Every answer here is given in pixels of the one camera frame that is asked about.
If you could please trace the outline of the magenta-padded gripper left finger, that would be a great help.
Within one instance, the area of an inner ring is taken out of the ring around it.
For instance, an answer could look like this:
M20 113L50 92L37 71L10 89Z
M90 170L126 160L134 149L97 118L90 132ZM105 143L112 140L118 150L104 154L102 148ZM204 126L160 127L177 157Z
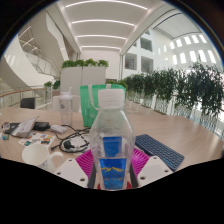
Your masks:
M76 159L68 158L56 171L55 175L76 185L86 188L92 173L93 156L88 150Z

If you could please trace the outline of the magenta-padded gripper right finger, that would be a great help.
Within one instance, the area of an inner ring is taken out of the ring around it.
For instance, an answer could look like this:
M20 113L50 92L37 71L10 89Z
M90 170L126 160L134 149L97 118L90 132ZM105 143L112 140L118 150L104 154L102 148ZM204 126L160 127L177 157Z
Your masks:
M143 187L172 173L158 156L148 156L139 149L134 149L130 170L133 187Z

